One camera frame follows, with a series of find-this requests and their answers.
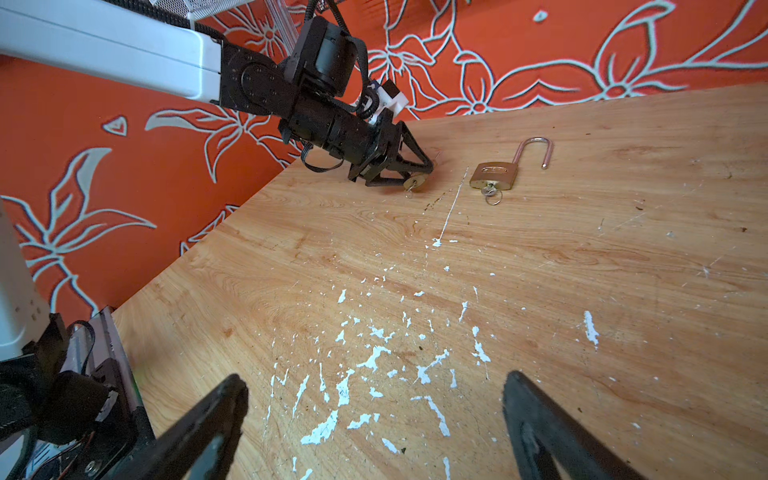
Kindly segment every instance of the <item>bolt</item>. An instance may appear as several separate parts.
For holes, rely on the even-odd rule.
[[[91,460],[86,466],[85,466],[85,474],[89,477],[95,476],[99,469],[101,468],[101,462],[97,462],[95,460]]]

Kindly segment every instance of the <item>brass padlock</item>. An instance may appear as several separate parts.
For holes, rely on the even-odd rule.
[[[510,162],[488,162],[475,169],[469,186],[472,188],[494,187],[509,190],[518,175],[518,165]]]

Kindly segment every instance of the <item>red wall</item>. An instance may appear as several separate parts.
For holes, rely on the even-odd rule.
[[[405,120],[768,79],[766,1],[433,1],[341,4]],[[206,23],[286,54],[260,2]],[[8,57],[0,82],[0,193],[67,323],[119,306],[298,154],[276,119]]]

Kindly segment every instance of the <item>wooden tabletop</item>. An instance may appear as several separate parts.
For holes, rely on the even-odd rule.
[[[231,478],[516,478],[519,369],[648,478],[764,478],[768,86],[410,127],[413,198],[296,162],[117,310],[158,435],[237,372]]]

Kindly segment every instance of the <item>floral wallpaper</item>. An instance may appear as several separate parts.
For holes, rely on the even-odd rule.
[[[289,3],[300,28],[304,7]],[[368,45],[371,76],[409,97],[407,121],[768,80],[768,0],[340,8]],[[275,61],[290,52],[259,0],[204,23]],[[0,194],[67,323],[119,306],[299,155],[276,118],[10,57],[0,81]]]

